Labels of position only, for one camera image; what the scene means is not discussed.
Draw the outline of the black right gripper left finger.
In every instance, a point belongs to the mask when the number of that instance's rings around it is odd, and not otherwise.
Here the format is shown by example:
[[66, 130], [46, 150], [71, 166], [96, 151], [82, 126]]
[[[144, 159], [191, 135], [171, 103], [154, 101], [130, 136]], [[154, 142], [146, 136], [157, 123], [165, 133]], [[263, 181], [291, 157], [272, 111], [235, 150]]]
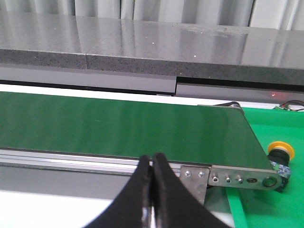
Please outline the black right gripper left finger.
[[149, 156], [139, 158], [137, 168], [113, 202], [87, 228], [149, 228], [151, 225]]

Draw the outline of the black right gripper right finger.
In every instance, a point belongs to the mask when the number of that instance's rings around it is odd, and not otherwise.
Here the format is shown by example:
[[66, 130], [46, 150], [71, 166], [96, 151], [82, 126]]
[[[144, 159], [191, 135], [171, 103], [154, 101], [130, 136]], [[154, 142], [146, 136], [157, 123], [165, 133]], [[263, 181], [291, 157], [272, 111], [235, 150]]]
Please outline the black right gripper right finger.
[[163, 153], [153, 158], [151, 194], [157, 228], [227, 228], [186, 189]]

